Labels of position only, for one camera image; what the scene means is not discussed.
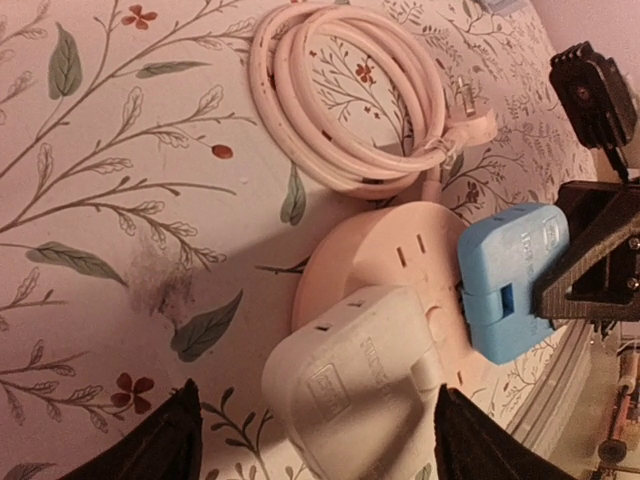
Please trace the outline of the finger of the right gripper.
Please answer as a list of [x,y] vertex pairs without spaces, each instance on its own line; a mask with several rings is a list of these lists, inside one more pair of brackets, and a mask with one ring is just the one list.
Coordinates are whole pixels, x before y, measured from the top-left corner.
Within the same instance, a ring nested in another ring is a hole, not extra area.
[[567,182],[556,206],[569,245],[536,280],[533,307],[549,320],[639,318],[639,185]]

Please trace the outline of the white plug adapter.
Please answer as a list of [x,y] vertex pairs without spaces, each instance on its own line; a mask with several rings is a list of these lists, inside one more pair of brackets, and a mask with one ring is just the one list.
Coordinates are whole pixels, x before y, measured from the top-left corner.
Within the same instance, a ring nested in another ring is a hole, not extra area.
[[316,479],[412,479],[432,461],[444,374],[409,287],[370,286],[281,341],[262,392]]

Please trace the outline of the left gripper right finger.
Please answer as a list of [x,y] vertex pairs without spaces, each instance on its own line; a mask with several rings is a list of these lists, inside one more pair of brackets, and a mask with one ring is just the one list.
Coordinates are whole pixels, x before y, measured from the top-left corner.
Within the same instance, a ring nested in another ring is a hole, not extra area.
[[455,388],[442,385],[434,411],[440,479],[570,480],[571,475],[524,447]]

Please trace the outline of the pink round socket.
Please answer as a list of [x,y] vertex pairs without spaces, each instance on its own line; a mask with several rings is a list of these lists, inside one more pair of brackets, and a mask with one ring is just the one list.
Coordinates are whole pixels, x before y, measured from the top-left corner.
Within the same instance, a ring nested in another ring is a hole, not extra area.
[[466,394],[485,388],[493,367],[471,346],[459,296],[457,244],[465,228],[451,210],[426,201],[343,221],[320,242],[304,269],[292,329],[364,286],[410,286],[423,305],[447,382]]

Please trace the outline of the cyan plug adapter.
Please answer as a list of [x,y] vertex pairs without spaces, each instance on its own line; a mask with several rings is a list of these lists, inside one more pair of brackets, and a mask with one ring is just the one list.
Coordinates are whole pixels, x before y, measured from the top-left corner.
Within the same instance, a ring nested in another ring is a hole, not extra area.
[[569,245],[569,226],[555,205],[523,203],[467,227],[457,255],[471,344],[490,362],[517,359],[554,333],[536,315],[535,282]]

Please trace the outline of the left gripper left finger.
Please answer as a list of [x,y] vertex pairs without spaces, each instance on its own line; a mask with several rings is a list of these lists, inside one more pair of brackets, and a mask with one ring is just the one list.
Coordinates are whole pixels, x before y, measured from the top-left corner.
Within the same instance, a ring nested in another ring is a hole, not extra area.
[[200,473],[199,389],[188,379],[128,435],[63,477],[194,480]]

